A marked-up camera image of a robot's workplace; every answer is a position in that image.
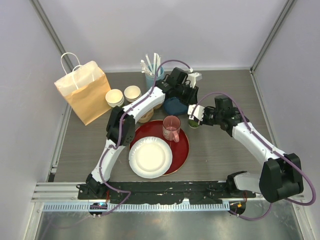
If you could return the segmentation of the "brown paper bag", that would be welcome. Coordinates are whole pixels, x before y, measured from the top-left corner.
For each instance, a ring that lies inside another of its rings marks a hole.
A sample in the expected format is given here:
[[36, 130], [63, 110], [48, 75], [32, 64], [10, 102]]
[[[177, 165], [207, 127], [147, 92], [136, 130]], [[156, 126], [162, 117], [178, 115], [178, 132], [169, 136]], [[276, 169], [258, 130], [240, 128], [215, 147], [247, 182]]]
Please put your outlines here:
[[111, 90], [109, 81], [93, 60], [79, 63], [54, 85], [86, 126], [111, 109], [105, 99]]

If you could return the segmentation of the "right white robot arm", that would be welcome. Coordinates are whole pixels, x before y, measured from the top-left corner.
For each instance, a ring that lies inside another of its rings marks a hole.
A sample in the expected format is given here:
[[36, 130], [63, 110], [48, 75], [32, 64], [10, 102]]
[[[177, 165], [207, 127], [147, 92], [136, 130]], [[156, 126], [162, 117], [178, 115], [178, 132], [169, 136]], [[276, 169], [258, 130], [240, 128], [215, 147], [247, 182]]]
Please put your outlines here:
[[263, 137], [225, 95], [214, 98], [215, 106], [197, 106], [194, 116], [201, 125], [218, 125], [230, 137], [240, 142], [261, 164], [259, 174], [239, 171], [227, 177], [226, 193], [233, 198], [243, 191], [261, 194], [274, 203], [303, 192], [301, 162]]

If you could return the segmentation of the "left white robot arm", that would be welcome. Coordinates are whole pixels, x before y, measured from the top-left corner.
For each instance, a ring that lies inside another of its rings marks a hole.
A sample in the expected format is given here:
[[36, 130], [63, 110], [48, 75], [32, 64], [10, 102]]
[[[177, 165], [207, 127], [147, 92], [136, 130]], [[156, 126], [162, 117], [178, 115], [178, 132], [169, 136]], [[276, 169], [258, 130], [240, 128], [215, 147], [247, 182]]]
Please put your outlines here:
[[78, 184], [78, 199], [100, 200], [106, 197], [110, 187], [112, 169], [122, 152], [135, 137], [136, 123], [149, 110], [165, 102], [166, 99], [177, 98], [182, 104], [189, 106], [198, 102], [197, 81], [202, 79], [198, 72], [187, 73], [176, 67], [164, 79], [156, 80], [153, 86], [139, 99], [125, 107], [112, 109], [106, 126], [106, 142], [103, 153], [94, 170], [87, 176], [85, 183]]

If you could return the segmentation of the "blue plastic dish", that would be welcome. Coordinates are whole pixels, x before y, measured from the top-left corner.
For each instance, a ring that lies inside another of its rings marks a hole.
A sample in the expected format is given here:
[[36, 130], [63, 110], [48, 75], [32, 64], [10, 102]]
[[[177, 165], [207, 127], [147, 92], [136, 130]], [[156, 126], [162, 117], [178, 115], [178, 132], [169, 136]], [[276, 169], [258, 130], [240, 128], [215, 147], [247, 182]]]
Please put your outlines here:
[[169, 116], [185, 115], [188, 112], [188, 107], [180, 102], [176, 97], [169, 98], [163, 103], [164, 111]]

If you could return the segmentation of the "back cardboard cup carrier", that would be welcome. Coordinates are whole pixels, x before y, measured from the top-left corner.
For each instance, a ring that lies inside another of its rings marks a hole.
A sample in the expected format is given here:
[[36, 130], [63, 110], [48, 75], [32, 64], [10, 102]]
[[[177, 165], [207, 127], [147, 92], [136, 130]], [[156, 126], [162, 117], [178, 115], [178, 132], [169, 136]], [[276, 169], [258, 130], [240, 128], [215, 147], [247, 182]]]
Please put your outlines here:
[[159, 109], [162, 105], [163, 105], [163, 103], [160, 103], [160, 104], [156, 105], [155, 107], [153, 107], [153, 109], [154, 110]]

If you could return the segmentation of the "cardboard cup carrier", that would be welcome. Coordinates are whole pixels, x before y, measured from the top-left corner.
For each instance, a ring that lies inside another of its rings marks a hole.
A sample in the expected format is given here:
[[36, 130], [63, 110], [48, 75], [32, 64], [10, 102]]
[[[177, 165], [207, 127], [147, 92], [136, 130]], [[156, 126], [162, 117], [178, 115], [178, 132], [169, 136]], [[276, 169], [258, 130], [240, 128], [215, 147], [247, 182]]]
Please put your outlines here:
[[153, 109], [154, 110], [159, 109], [162, 105], [163, 105], [163, 103], [160, 103], [160, 104], [156, 105], [155, 107], [153, 107]]
[[150, 110], [145, 115], [143, 115], [138, 120], [138, 122], [141, 123], [141, 124], [147, 123], [152, 118], [153, 115], [154, 115], [154, 112]]

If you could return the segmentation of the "pink glass mug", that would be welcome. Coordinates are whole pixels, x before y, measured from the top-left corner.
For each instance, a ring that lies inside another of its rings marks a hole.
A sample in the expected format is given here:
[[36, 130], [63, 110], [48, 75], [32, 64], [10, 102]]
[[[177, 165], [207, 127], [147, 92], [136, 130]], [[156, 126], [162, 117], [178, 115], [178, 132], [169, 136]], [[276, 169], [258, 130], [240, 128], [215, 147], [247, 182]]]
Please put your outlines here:
[[181, 121], [177, 116], [169, 115], [162, 122], [162, 134], [168, 141], [178, 143], [180, 141]]

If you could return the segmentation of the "red round tray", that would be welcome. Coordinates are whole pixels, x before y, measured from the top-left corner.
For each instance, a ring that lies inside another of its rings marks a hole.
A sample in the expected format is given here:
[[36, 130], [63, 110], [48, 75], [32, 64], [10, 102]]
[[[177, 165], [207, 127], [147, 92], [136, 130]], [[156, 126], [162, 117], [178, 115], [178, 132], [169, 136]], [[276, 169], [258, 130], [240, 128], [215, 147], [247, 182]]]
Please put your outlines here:
[[145, 137], [157, 137], [164, 140], [172, 151], [172, 163], [169, 169], [163, 174], [170, 175], [178, 171], [187, 160], [190, 146], [188, 137], [183, 129], [179, 131], [179, 142], [166, 140], [163, 136], [163, 120], [152, 120], [138, 127], [135, 131], [134, 140], [130, 143], [129, 149], [140, 139]]

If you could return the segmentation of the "blue straw holder cup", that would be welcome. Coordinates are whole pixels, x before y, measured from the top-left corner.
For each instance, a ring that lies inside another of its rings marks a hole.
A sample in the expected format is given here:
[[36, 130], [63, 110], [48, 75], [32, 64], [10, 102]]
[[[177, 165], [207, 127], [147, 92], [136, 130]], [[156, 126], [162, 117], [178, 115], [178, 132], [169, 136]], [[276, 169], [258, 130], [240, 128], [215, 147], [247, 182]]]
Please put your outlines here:
[[[148, 91], [152, 86], [153, 86], [153, 83], [154, 83], [154, 76], [153, 75], [150, 75], [148, 74], [147, 72], [144, 73], [145, 74], [145, 84], [146, 84], [146, 90]], [[159, 70], [159, 73], [156, 77], [156, 80], [163, 80], [165, 78], [165, 71], [164, 71], [164, 68], [161, 67], [160, 70]]]

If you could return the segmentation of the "front cardboard cup carrier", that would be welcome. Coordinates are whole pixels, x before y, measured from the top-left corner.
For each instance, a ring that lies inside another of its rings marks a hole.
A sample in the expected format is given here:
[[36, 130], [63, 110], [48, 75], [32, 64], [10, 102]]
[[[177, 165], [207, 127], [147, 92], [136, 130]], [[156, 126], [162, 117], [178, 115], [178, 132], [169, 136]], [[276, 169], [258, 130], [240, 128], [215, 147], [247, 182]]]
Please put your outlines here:
[[152, 118], [153, 115], [154, 115], [154, 112], [150, 110], [145, 115], [143, 115], [138, 120], [138, 122], [141, 123], [141, 124], [147, 123]]

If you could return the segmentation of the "brown paper cup stack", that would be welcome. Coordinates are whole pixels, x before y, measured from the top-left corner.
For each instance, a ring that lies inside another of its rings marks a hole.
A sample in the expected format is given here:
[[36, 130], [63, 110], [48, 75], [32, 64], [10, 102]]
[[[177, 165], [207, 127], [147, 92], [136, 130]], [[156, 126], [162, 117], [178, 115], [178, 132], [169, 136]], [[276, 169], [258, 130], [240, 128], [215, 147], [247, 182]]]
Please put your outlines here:
[[141, 95], [141, 90], [136, 85], [130, 85], [124, 90], [124, 97], [130, 103], [135, 102]]

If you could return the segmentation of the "white paper plate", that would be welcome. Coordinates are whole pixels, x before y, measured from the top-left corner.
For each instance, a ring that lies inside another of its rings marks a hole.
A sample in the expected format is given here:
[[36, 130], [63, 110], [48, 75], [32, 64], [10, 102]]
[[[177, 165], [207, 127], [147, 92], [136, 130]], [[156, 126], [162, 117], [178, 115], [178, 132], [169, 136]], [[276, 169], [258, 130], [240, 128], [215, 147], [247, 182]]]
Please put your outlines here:
[[173, 153], [161, 138], [148, 136], [139, 139], [129, 151], [129, 165], [132, 171], [145, 179], [155, 179], [169, 170]]

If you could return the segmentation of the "green paper cup stack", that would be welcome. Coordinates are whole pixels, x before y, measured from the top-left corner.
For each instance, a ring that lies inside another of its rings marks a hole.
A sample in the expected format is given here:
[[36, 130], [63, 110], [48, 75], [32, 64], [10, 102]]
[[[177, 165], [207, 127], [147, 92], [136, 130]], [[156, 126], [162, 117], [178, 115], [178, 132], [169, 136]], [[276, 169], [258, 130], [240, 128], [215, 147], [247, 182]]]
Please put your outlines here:
[[111, 89], [105, 95], [105, 100], [112, 108], [118, 106], [121, 107], [124, 104], [124, 95], [119, 89]]

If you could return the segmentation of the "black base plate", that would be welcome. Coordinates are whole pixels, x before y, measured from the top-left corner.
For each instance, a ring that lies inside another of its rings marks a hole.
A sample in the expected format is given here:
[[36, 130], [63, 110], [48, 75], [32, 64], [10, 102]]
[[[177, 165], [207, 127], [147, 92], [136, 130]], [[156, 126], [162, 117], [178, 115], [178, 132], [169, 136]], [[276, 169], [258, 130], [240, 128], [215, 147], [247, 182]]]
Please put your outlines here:
[[251, 191], [231, 191], [219, 181], [136, 181], [110, 182], [112, 187], [130, 191], [126, 204], [173, 205], [188, 199], [190, 204], [217, 204], [222, 199], [255, 198]]

